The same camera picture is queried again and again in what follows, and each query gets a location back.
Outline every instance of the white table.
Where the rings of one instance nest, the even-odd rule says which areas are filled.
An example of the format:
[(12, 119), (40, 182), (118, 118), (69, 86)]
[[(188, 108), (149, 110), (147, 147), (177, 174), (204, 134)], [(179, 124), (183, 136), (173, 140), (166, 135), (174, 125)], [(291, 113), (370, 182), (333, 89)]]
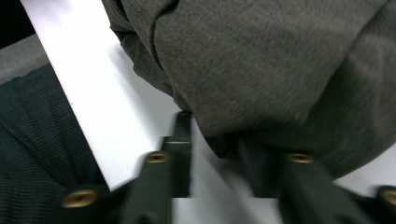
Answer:
[[(138, 77), (99, 0), (21, 0), (48, 53), (107, 184), (137, 176), (178, 111)], [(275, 200), (250, 197), (246, 182), (218, 160), (194, 128), (192, 197), (174, 200), (175, 223), (279, 223)], [(359, 193), (396, 186), (396, 147), (337, 182)]]

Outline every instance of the gray cloth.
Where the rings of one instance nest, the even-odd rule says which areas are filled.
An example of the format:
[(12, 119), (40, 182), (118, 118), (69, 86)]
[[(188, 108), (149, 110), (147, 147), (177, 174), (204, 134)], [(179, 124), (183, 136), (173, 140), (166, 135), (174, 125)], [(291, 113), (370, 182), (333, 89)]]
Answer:
[(46, 51), (37, 35), (0, 49), (0, 84), (22, 77), (49, 63)]
[(396, 140), (396, 2), (103, 0), (134, 70), (227, 136), (303, 151), (334, 176)]

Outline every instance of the gray carpet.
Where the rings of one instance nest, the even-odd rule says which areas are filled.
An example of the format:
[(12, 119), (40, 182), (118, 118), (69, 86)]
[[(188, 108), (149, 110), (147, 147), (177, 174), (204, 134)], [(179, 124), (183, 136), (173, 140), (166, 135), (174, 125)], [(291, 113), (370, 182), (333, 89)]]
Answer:
[(0, 49), (0, 85), (49, 63), (37, 35)]

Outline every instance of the garment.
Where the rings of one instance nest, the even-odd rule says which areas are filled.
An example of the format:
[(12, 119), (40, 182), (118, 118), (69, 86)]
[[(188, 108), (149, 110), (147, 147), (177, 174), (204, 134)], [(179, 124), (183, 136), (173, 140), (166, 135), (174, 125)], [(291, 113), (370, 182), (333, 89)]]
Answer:
[(249, 133), (336, 177), (396, 141), (395, 1), (103, 3), (135, 72), (191, 111), (220, 157)]
[(50, 64), (0, 86), (0, 223), (43, 223), (79, 185), (105, 186)]

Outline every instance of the black ribbed fabric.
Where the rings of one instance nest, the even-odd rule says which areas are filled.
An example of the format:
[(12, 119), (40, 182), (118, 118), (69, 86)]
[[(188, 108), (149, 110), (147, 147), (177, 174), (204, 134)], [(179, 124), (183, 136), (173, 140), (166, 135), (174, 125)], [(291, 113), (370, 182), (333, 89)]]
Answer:
[(0, 86), (0, 223), (42, 223), (85, 184), (106, 183), (51, 65)]

